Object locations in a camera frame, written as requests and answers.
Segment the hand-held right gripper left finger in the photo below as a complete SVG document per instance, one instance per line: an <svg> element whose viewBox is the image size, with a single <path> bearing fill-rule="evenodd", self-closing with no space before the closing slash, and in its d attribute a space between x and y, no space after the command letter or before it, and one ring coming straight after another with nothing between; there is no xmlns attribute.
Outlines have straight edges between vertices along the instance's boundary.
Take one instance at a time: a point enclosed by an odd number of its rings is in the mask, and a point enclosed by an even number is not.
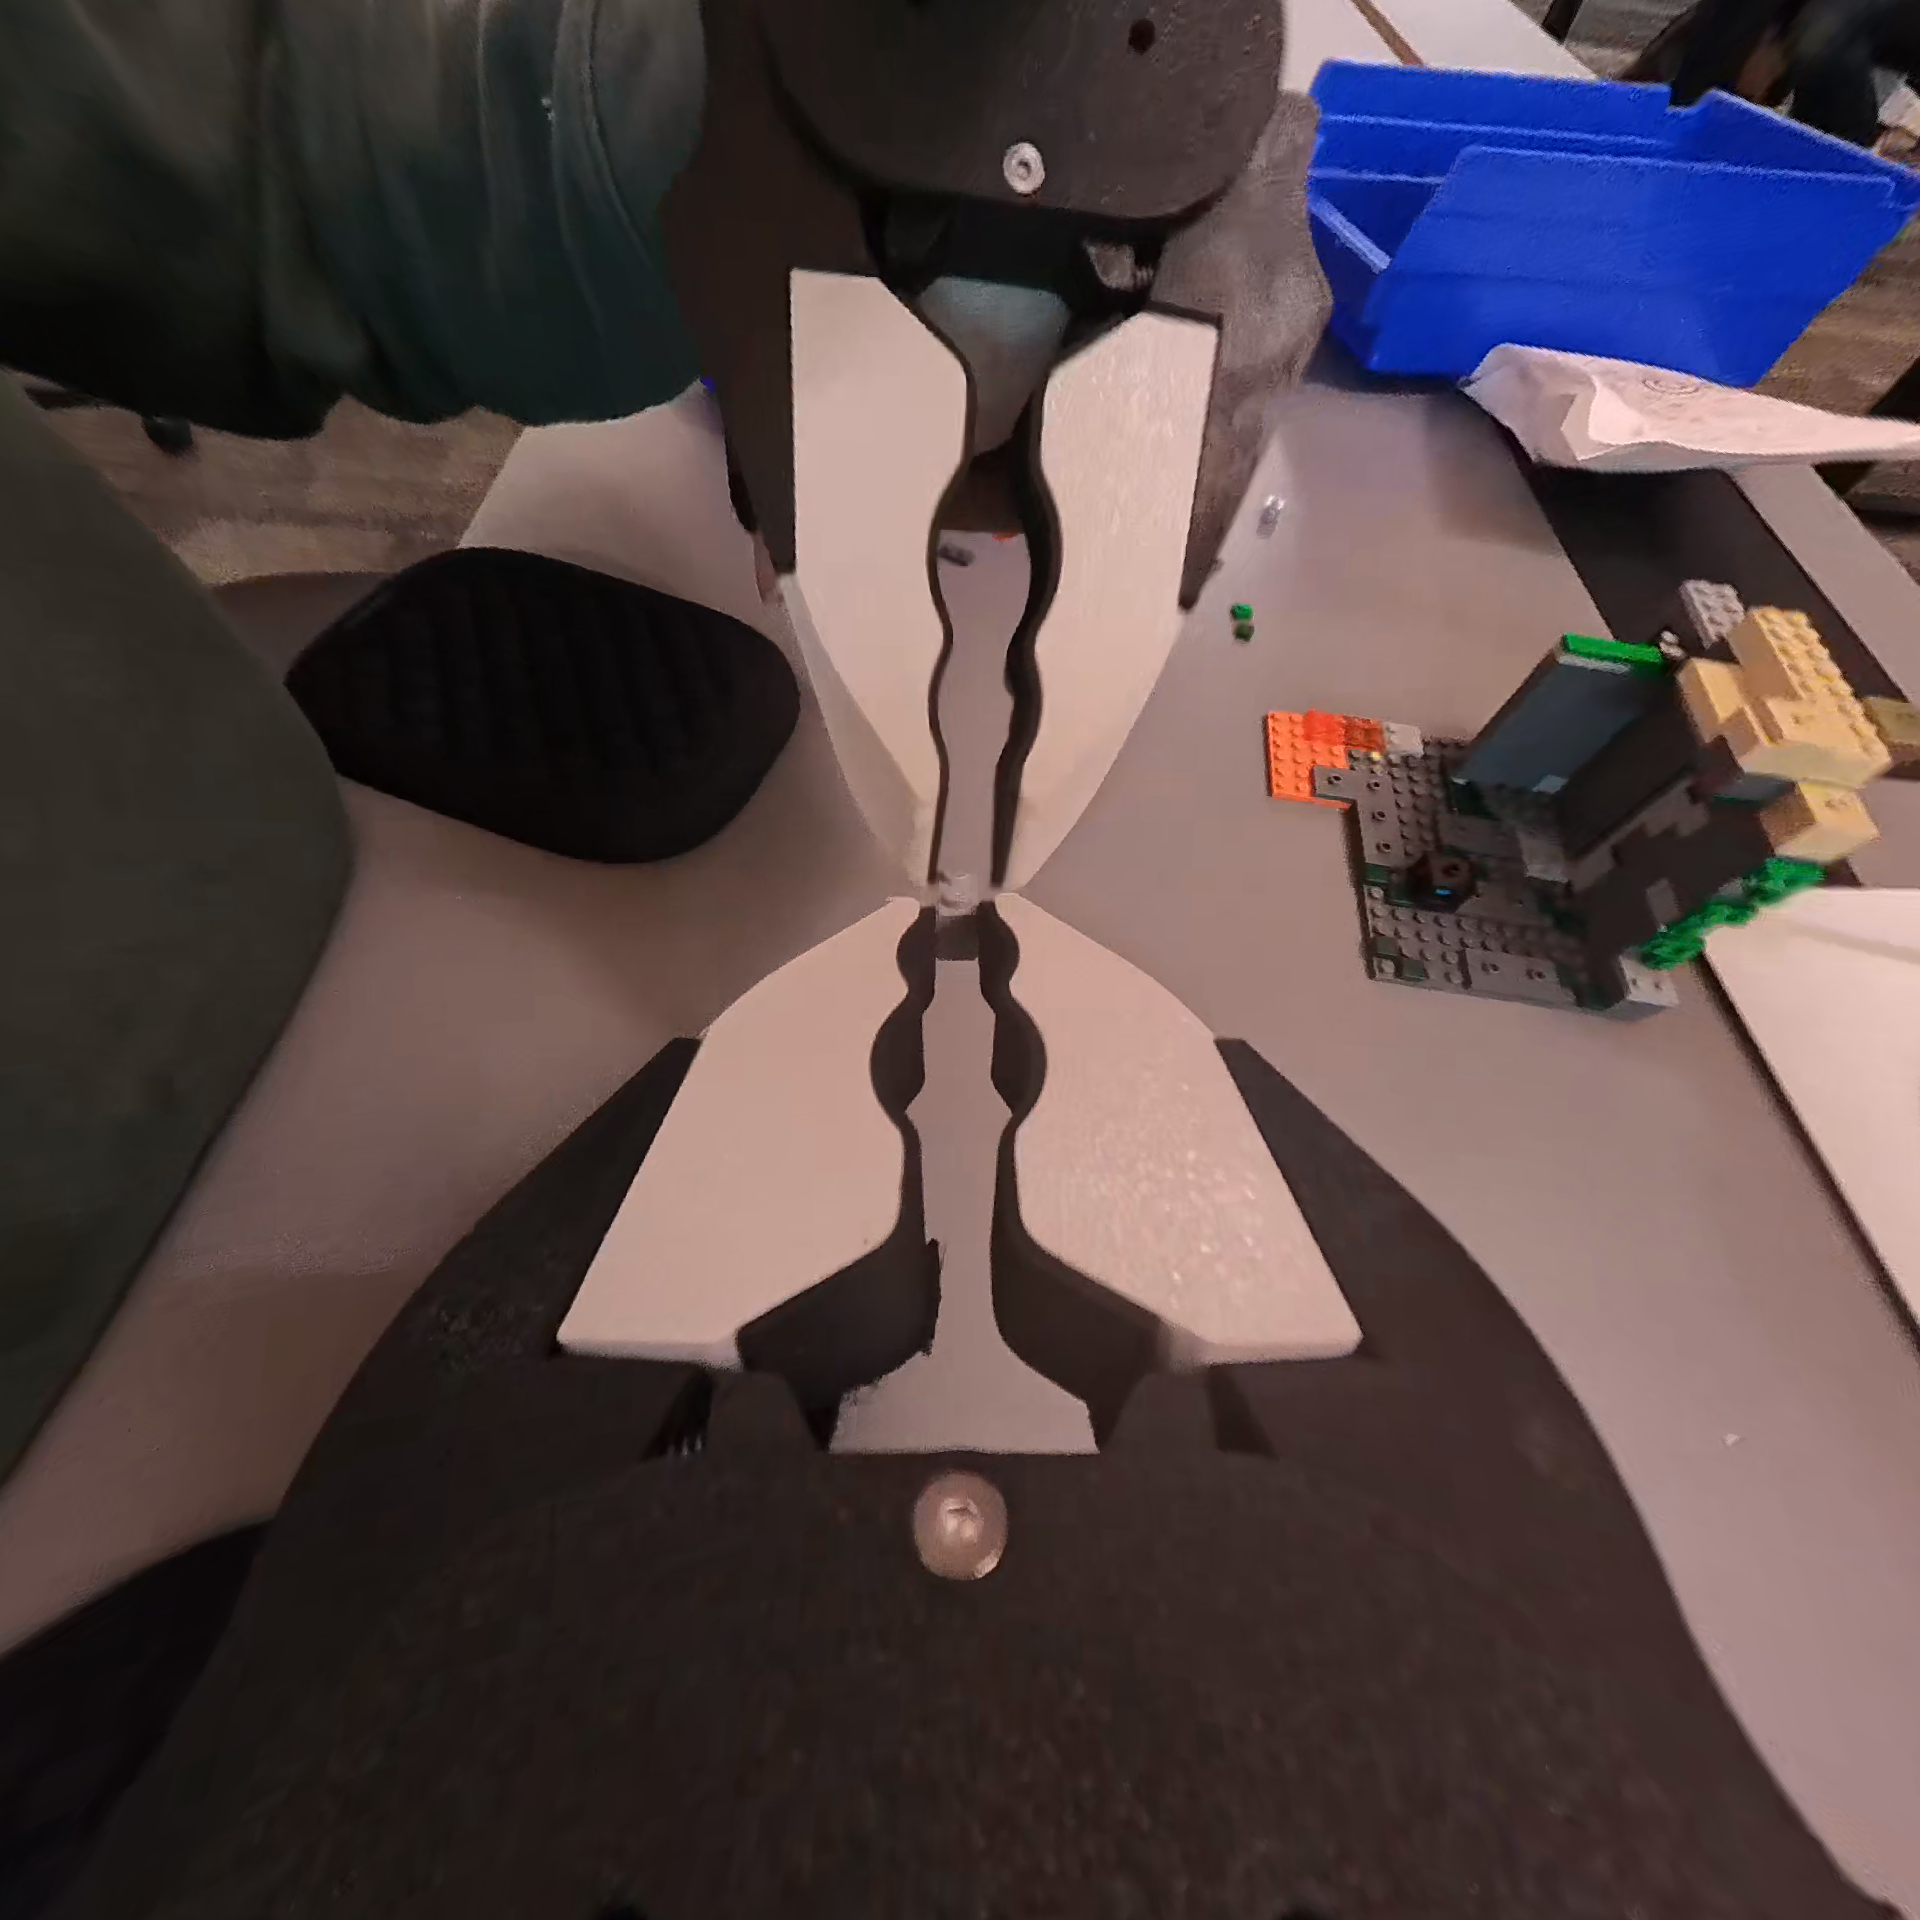
<svg viewBox="0 0 1920 1920"><path fill-rule="evenodd" d="M893 897L741 992L558 1326L567 1354L898 1369L930 1345L926 1014L933 912Z"/></svg>

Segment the white printed paper bag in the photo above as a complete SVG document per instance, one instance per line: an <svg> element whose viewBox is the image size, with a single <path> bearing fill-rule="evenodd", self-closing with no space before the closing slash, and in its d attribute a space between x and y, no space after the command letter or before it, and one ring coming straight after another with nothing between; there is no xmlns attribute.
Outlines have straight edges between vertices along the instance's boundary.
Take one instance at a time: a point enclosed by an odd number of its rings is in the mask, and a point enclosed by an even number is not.
<svg viewBox="0 0 1920 1920"><path fill-rule="evenodd" d="M1685 475L1785 464L1913 464L1918 426L1849 417L1658 365L1495 346L1461 384L1539 464Z"/></svg>

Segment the scattered tiny loose bricks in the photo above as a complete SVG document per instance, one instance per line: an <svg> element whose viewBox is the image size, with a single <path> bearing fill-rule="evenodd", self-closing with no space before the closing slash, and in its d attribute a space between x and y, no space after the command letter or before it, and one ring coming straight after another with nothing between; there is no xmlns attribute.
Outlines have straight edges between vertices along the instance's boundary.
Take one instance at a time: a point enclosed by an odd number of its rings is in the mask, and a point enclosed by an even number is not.
<svg viewBox="0 0 1920 1920"><path fill-rule="evenodd" d="M1258 524L1254 524L1254 536L1258 539L1272 539L1277 533L1277 527L1281 527L1285 510L1287 510L1287 496L1285 494L1265 496L1262 500ZM939 564L946 564L946 570L970 570L970 564L976 564L979 554L968 543L945 539L939 546L933 558L939 558ZM1229 620L1230 620L1235 642L1241 642L1241 644L1249 644L1258 635L1258 612L1249 602L1235 602L1229 607Z"/></svg>

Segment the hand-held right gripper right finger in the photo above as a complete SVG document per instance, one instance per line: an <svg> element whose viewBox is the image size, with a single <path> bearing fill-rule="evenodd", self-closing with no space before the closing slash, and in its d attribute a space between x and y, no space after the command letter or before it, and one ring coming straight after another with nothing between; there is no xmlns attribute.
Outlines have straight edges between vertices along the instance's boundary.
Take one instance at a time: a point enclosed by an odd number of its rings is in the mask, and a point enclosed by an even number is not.
<svg viewBox="0 0 1920 1920"><path fill-rule="evenodd" d="M1031 1372L1194 1372L1359 1350L1359 1319L1212 1030L1046 907L976 917L1007 1103L998 1333Z"/></svg>

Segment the person's left forearm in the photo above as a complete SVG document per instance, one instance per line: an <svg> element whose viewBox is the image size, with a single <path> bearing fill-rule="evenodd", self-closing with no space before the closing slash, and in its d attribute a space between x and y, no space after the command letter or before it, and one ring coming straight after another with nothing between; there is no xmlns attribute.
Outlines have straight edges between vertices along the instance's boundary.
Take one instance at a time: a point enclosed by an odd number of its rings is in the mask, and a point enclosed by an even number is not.
<svg viewBox="0 0 1920 1920"><path fill-rule="evenodd" d="M707 79L700 4L5 4L5 365L279 440L647 412Z"/></svg>

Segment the grey desk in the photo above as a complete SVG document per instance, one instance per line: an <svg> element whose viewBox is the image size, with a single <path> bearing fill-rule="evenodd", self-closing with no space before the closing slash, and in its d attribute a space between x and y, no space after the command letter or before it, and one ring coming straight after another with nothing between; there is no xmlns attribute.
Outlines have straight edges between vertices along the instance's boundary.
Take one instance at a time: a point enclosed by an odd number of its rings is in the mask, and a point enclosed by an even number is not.
<svg viewBox="0 0 1920 1920"><path fill-rule="evenodd" d="M1262 685L1445 683L1445 564L1573 606L1457 402L1293 398L1281 644L1193 627L1035 905L1215 1036L1353 1354L1074 1406L920 1354L801 1437L768 1369L558 1350L695 1043L882 881L807 722L627 878L352 800L335 958L97 1350L176 1359L231 1495L55 1467L6 1637L281 1506L61 1917L1891 1917L1918 1911L1918 1362L1760 1070L1390 1009L1258 793ZM1389 615L1415 619L1408 638ZM374 851L427 894L377 907Z"/></svg>

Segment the blue plastic bin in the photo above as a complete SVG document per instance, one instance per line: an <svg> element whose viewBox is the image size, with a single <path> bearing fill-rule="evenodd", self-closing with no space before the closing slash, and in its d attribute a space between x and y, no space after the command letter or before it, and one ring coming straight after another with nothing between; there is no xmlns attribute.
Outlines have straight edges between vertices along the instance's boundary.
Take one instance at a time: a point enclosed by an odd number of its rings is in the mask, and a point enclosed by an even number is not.
<svg viewBox="0 0 1920 1920"><path fill-rule="evenodd" d="M1309 236L1379 377L1495 346L1751 390L1918 212L1918 175L1734 96L1322 64Z"/></svg>

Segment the toy brick building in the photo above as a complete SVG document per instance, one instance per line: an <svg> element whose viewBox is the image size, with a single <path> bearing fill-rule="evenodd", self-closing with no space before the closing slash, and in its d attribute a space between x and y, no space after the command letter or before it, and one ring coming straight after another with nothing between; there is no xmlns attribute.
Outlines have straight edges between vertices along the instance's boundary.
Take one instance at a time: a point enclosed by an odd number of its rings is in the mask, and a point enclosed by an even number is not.
<svg viewBox="0 0 1920 1920"><path fill-rule="evenodd" d="M1707 938L1877 839L1918 706L1867 692L1807 612L1681 583L1648 642L1567 635L1474 738L1265 714L1265 787L1349 817L1373 979L1647 1019Z"/></svg>

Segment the white wooden book stand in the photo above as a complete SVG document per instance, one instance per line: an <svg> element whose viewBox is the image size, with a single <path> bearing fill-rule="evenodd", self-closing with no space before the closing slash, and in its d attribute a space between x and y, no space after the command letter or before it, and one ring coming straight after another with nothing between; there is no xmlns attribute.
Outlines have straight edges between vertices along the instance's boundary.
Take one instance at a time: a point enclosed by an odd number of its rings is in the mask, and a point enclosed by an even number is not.
<svg viewBox="0 0 1920 1920"><path fill-rule="evenodd" d="M1918 889L1808 889L1706 962L1918 1315Z"/></svg>

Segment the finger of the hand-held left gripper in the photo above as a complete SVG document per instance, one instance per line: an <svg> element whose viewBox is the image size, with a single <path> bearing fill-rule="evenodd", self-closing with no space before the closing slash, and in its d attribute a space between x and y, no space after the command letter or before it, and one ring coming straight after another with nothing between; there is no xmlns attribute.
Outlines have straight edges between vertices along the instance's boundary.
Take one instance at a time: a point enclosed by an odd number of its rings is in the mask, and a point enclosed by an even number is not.
<svg viewBox="0 0 1920 1920"><path fill-rule="evenodd" d="M1069 839L1166 670L1215 357L1212 323L1143 310L1046 378L1028 454L1038 564L1009 654L995 889L1027 889Z"/></svg>
<svg viewBox="0 0 1920 1920"><path fill-rule="evenodd" d="M970 454L964 360L878 278L792 275L795 564L781 612L852 805L909 885L939 874L946 615L939 515Z"/></svg>

